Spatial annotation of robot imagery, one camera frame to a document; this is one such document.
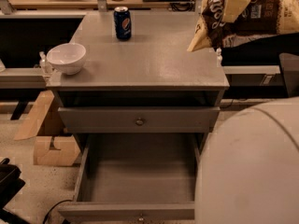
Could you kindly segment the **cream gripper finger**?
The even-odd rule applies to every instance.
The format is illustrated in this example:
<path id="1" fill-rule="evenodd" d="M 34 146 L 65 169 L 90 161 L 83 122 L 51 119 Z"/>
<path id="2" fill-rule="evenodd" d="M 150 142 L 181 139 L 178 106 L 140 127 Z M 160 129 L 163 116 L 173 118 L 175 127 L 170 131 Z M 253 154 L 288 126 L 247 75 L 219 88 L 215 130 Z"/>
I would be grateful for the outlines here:
<path id="1" fill-rule="evenodd" d="M 249 3 L 250 0 L 224 0 L 222 20 L 224 22 L 235 22 Z"/>

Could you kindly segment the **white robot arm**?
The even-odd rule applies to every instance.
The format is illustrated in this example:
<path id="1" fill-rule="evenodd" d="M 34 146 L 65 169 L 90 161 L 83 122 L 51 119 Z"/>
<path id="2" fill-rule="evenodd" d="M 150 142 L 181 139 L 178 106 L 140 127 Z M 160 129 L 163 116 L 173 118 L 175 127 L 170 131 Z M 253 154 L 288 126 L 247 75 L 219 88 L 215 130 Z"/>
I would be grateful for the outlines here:
<path id="1" fill-rule="evenodd" d="M 224 0 L 208 0 L 189 46 L 233 48 L 297 30 L 294 0 L 272 0 L 262 22 L 226 29 L 235 16 Z M 200 155 L 195 188 L 195 224 L 299 224 L 299 98 L 255 105 L 228 118 L 210 135 Z"/>

